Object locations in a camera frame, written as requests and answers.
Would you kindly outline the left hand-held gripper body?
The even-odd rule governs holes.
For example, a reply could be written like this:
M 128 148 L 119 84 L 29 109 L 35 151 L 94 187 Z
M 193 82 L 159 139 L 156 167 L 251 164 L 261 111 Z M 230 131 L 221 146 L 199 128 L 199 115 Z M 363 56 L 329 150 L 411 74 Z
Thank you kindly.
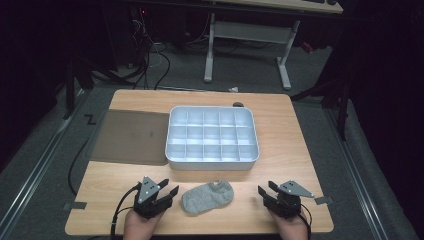
M 144 176 L 134 199 L 133 210 L 141 217 L 150 219 L 166 211 L 171 204 L 160 204 L 158 194 L 162 189 L 150 177 Z

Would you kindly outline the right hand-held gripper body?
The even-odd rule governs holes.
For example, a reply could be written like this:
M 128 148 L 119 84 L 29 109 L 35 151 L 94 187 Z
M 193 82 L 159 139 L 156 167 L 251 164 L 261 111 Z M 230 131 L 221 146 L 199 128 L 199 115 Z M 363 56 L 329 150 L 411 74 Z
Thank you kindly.
M 314 198 L 315 195 L 295 182 L 289 180 L 279 186 L 279 193 L 274 198 L 277 203 L 265 201 L 265 207 L 279 217 L 289 219 L 301 213 L 301 197 Z

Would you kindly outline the grey sock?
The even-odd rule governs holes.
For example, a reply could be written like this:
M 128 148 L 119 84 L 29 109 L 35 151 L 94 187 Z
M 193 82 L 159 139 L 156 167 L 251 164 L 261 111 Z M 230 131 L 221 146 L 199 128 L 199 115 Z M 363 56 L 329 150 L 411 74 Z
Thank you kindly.
M 181 198 L 182 209 L 192 215 L 222 208 L 234 198 L 234 191 L 228 181 L 209 182 L 186 191 Z

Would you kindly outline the white divided storage box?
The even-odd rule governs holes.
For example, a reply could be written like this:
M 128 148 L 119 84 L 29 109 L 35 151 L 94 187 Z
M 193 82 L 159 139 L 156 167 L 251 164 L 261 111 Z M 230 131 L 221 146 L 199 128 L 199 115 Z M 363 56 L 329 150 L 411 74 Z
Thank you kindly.
M 175 170 L 250 170 L 260 156 L 253 113 L 245 107 L 176 106 L 165 155 Z

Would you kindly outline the person's right hand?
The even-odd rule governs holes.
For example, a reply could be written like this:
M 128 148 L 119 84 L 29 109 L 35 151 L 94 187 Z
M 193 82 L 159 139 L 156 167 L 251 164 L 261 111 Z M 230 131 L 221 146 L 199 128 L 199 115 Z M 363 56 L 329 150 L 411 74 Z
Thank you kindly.
M 301 213 L 289 219 L 281 218 L 272 211 L 269 212 L 274 220 L 282 240 L 308 240 L 308 228 Z

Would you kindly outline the person's left hand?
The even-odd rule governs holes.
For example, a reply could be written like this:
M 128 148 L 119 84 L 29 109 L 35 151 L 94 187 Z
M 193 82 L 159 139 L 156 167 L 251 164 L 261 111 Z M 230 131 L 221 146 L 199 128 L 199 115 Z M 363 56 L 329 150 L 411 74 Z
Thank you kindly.
M 150 240 L 163 215 L 146 219 L 130 210 L 125 217 L 123 240 Z

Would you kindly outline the desk with white legs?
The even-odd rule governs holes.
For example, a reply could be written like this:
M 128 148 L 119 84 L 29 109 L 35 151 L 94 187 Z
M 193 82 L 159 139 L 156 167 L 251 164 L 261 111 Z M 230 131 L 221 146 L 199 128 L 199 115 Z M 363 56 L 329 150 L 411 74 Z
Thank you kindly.
M 333 16 L 343 13 L 338 0 L 211 0 L 213 7 L 229 4 L 230 6 L 261 7 L 265 10 L 283 10 L 287 13 L 313 13 L 319 16 Z M 277 27 L 264 24 L 242 23 L 240 20 L 217 20 L 210 14 L 208 52 L 205 62 L 204 81 L 213 79 L 214 42 L 216 38 L 256 41 L 283 44 L 282 55 L 276 58 L 282 87 L 291 89 L 286 62 L 298 32 L 300 18 L 296 17 L 288 27 Z

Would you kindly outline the metal floor rail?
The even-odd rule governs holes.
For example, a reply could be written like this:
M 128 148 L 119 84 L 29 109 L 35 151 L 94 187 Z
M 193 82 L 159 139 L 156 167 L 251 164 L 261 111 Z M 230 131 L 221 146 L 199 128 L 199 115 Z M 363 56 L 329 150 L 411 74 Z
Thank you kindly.
M 65 95 L 30 131 L 8 166 L 0 173 L 0 240 L 6 240 L 49 168 L 75 111 L 89 96 L 79 90 L 74 110 L 65 107 Z
M 333 110 L 324 109 L 324 114 L 330 124 L 333 134 L 335 135 L 339 148 L 342 151 L 343 159 L 346 165 L 351 185 L 355 191 L 356 197 L 361 206 L 362 212 L 366 218 L 369 228 L 375 240 L 389 240 L 387 232 L 382 224 L 380 216 L 375 207 L 366 182 L 362 179 L 358 168 L 354 162 L 354 158 L 348 148 L 345 140 L 343 140 L 338 132 L 336 114 Z

